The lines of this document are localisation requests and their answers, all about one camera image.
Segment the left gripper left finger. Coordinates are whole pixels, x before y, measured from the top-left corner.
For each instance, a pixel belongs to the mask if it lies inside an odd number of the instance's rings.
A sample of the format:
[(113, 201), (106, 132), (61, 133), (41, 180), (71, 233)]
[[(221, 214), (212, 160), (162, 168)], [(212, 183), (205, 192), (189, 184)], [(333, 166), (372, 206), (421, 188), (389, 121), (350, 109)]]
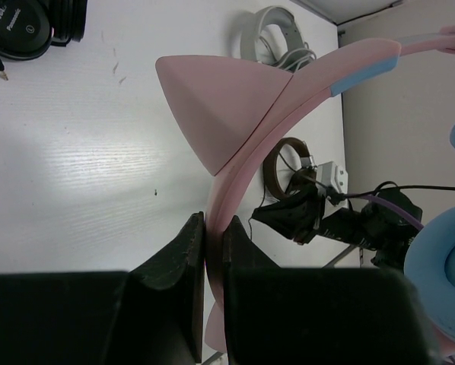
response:
[(132, 271), (0, 274), (0, 364), (198, 364), (204, 215)]

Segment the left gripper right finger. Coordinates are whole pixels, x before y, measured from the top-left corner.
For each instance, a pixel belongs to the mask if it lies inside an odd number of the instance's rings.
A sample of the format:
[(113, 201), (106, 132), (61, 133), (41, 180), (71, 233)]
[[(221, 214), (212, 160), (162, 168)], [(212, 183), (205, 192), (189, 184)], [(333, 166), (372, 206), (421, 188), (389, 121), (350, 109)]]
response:
[(282, 268), (234, 218), (223, 237), (232, 364), (438, 364), (415, 288), (398, 271)]

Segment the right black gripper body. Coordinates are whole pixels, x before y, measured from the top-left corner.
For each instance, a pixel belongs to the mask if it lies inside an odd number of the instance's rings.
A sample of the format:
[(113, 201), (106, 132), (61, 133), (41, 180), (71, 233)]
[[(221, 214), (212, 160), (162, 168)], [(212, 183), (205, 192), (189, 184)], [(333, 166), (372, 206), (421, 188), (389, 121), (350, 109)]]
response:
[(256, 208), (252, 219), (272, 228), (297, 244), (309, 243), (319, 232), (325, 198), (316, 186), (305, 186), (279, 202)]

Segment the pink blue cat-ear headphones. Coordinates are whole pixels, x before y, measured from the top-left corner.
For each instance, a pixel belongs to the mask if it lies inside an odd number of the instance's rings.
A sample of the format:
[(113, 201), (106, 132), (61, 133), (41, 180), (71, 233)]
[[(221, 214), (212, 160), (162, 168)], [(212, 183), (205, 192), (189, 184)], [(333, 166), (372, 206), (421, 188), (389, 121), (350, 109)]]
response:
[[(391, 71), (403, 56), (429, 50), (455, 54), (455, 26), (402, 40), (360, 40), (292, 73), (220, 56), (157, 60), (170, 110), (214, 178), (206, 218), (205, 262), (215, 298), (207, 325), (209, 347), (227, 349), (221, 238), (263, 159), (325, 100)], [(442, 351), (455, 353), (455, 207), (420, 229), (404, 272), (417, 287)]]

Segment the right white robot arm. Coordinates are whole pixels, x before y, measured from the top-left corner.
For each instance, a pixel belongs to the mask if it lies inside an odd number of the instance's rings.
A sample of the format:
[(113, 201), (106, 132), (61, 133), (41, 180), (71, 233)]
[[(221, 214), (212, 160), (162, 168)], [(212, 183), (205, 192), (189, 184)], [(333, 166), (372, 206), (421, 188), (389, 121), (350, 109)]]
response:
[(376, 252), (372, 262), (377, 267), (403, 270), (423, 210), (396, 187), (362, 198), (367, 204), (361, 211), (339, 208), (325, 216), (326, 197), (316, 186), (308, 185), (274, 204), (256, 208), (252, 219), (300, 245), (321, 236)]

